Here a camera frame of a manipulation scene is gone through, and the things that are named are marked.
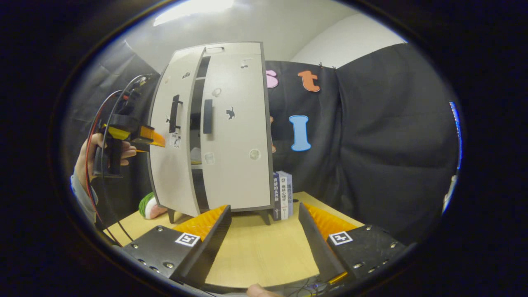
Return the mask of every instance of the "wooden table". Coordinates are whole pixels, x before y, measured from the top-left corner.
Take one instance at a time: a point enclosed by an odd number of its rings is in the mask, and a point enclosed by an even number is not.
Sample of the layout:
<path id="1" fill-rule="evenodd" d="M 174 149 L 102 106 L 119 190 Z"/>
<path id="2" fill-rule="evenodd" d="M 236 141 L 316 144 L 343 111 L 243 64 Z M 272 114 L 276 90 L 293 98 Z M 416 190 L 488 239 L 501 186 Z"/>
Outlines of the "wooden table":
<path id="1" fill-rule="evenodd" d="M 294 193 L 294 199 L 321 208 L 358 227 L 363 226 L 305 192 Z M 232 213 L 231 227 L 205 282 L 247 288 L 255 283 L 262 286 L 281 285 L 319 274 L 298 214 L 299 202 L 295 202 L 292 217 L 272 221 L 271 226 L 266 226 L 258 214 Z M 177 212 L 175 220 L 182 216 Z M 121 220 L 121 224 L 134 239 L 158 225 L 176 226 L 169 223 L 167 214 L 147 220 L 139 211 Z M 117 224 L 109 229 L 121 244 L 130 243 Z"/>

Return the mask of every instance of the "blue letter i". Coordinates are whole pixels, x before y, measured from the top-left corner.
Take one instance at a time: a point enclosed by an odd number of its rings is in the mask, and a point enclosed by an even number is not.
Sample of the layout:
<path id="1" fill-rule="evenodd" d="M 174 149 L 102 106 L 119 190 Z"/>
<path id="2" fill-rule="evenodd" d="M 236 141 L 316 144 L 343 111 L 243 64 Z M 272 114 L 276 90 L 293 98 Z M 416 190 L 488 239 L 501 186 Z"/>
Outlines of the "blue letter i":
<path id="1" fill-rule="evenodd" d="M 307 116 L 290 116 L 290 123 L 294 125 L 294 144 L 291 149 L 296 152 L 308 151 L 312 146 L 308 143 L 306 133 Z"/>

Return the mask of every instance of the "book spine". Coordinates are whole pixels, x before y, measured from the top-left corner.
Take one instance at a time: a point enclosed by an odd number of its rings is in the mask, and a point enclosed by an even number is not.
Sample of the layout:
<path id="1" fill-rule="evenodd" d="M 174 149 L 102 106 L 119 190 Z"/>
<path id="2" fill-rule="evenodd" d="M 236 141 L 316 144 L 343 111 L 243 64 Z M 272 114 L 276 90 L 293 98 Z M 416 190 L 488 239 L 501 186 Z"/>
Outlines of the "book spine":
<path id="1" fill-rule="evenodd" d="M 279 193 L 279 174 L 277 172 L 273 173 L 273 197 L 274 197 L 274 206 L 273 206 L 273 220 L 280 220 L 280 193 Z"/>
<path id="2" fill-rule="evenodd" d="M 285 174 L 279 174 L 280 188 L 280 219 L 288 218 L 288 177 Z"/>
<path id="3" fill-rule="evenodd" d="M 294 215 L 294 188 L 291 174 L 288 174 L 288 217 Z"/>

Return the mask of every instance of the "red wire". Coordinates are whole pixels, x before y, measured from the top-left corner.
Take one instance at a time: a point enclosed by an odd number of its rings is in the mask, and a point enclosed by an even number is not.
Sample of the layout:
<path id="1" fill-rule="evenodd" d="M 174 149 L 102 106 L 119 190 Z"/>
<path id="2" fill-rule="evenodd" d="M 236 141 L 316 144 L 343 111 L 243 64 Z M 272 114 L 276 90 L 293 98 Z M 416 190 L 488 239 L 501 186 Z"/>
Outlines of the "red wire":
<path id="1" fill-rule="evenodd" d="M 89 153 L 89 150 L 90 150 L 90 144 L 92 142 L 92 135 L 93 135 L 93 132 L 96 128 L 96 125 L 97 125 L 97 121 L 99 120 L 99 117 L 101 115 L 101 112 L 102 112 L 102 108 L 103 106 L 106 104 L 107 100 L 105 100 L 101 107 L 99 108 L 99 111 L 97 112 L 97 115 L 95 117 L 95 120 L 93 121 L 93 125 L 90 129 L 90 137 L 88 137 L 88 142 L 86 143 L 86 157 L 85 157 L 85 162 L 84 162 L 84 169 L 85 169 L 85 173 L 86 173 L 86 187 L 87 187 L 87 190 L 88 190 L 88 196 L 90 197 L 90 202 L 92 202 L 92 206 L 93 206 L 93 209 L 96 211 L 96 215 L 97 217 L 99 218 L 99 220 L 101 220 L 101 223 L 102 223 L 102 219 L 101 219 L 101 216 L 99 215 L 99 212 L 97 211 L 97 207 L 96 207 L 96 204 L 95 204 L 95 200 L 93 199 L 93 196 L 92 196 L 92 191 L 91 191 L 91 187 L 90 187 L 90 175 L 88 174 L 88 153 Z M 110 234 L 110 236 L 112 237 L 112 239 L 119 245 L 121 246 L 121 244 L 119 243 L 119 241 L 114 237 L 114 235 L 112 234 L 112 232 L 110 232 L 110 230 L 108 229 L 108 227 L 106 227 L 106 231 Z"/>

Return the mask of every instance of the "black fabric backdrop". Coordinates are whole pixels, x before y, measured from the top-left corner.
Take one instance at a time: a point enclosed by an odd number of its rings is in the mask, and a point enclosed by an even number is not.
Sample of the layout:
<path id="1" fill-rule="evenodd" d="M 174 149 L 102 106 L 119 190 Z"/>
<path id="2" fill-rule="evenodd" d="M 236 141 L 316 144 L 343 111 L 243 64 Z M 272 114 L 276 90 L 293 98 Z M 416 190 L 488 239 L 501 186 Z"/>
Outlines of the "black fabric backdrop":
<path id="1" fill-rule="evenodd" d="M 274 170 L 293 175 L 294 191 L 366 224 L 388 230 L 404 243 L 423 235 L 440 217 L 456 172 L 458 139 L 449 101 L 456 102 L 429 63 L 410 45 L 387 47 L 338 69 L 266 61 L 278 86 L 268 89 Z M 303 87 L 297 74 L 317 75 L 319 92 Z M 73 171 L 81 144 L 101 102 L 135 76 L 155 71 L 126 42 L 108 48 L 87 69 L 72 95 L 64 123 L 63 156 Z M 136 116 L 146 124 L 159 74 L 145 86 Z M 311 149 L 291 150 L 292 115 L 305 115 Z M 108 179 L 113 217 L 101 191 L 98 209 L 107 224 L 137 210 L 152 191 L 146 154 L 122 167 L 123 179 Z"/>

